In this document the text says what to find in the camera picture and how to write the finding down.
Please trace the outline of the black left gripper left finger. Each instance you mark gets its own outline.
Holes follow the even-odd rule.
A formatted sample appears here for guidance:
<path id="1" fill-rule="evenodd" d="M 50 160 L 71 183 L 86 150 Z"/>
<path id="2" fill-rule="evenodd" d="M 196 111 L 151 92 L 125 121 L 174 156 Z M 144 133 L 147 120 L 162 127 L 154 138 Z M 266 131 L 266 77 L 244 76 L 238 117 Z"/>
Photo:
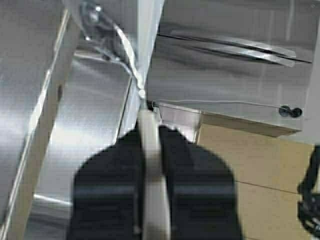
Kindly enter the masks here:
<path id="1" fill-rule="evenodd" d="M 75 173 L 66 239 L 142 239 L 144 180 L 140 133 L 133 129 Z"/>

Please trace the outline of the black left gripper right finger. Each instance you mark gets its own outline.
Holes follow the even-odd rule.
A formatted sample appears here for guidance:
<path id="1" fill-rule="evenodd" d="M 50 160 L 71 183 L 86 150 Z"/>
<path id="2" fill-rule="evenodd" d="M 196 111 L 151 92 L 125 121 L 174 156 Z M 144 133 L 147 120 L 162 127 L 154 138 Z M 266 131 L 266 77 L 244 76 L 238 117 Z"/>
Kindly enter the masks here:
<path id="1" fill-rule="evenodd" d="M 232 170 L 218 155 L 159 127 L 173 240 L 240 240 Z"/>

